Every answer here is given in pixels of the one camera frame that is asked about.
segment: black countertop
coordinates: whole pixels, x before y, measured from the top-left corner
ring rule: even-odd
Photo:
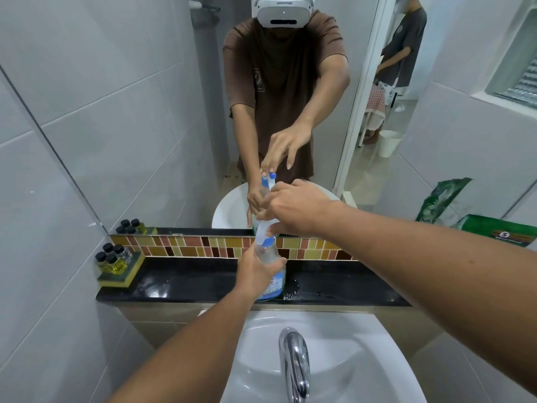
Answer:
[[[215,303],[235,284],[236,259],[147,257],[127,289],[102,287],[107,303]],[[356,261],[289,260],[284,291],[263,304],[410,306]]]

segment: green packaging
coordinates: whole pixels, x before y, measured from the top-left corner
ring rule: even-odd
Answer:
[[[520,247],[529,246],[537,237],[537,228],[534,226],[479,215],[466,215],[453,228]]]
[[[440,181],[433,192],[425,198],[416,222],[435,223],[449,204],[471,181],[471,178],[457,178]]]

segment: forearm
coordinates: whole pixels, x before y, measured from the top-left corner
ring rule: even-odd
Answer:
[[[320,219],[319,236],[357,257],[447,332],[537,391],[535,252],[342,203],[332,203]]]
[[[246,179],[250,182],[254,176],[259,175],[255,112],[253,108],[245,105],[234,105],[232,112],[238,151],[244,164]]]
[[[160,347],[109,403],[218,403],[252,304],[230,292]]]
[[[296,122],[307,123],[311,128],[320,124],[337,106],[349,82],[347,67],[330,70],[323,74],[315,86],[312,98]]]
[[[400,60],[405,59],[411,52],[411,49],[407,46],[403,50],[399,51],[395,55],[393,55],[390,59],[385,60],[380,64],[380,67],[382,69],[385,69],[386,67],[391,67],[392,65],[395,65]]]

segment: white bucket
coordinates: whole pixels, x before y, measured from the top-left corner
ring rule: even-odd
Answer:
[[[395,132],[393,130],[382,130],[379,135],[379,156],[388,158],[391,156],[399,142],[403,138],[401,133]]]

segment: faucet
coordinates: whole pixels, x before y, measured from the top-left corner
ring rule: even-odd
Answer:
[[[284,328],[280,333],[280,364],[289,403],[304,403],[310,388],[308,348],[294,328]]]

